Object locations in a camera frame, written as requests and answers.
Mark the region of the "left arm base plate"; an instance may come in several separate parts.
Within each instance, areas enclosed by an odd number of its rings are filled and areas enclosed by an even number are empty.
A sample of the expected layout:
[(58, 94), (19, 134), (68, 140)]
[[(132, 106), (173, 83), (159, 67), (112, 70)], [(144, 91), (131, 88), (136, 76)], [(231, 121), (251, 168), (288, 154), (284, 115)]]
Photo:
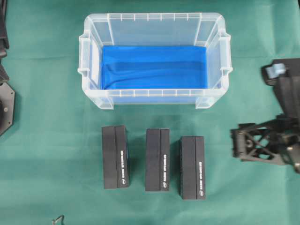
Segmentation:
[(15, 91), (7, 82), (0, 85), (0, 135), (14, 122)]

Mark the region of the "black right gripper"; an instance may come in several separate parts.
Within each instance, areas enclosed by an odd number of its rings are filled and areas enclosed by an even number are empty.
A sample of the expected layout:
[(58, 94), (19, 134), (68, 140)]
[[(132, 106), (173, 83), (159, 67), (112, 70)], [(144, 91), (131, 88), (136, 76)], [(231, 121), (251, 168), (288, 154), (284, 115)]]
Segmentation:
[(230, 134), (233, 157), (244, 162), (291, 165), (300, 172), (299, 119), (281, 114), (260, 124), (239, 124)]

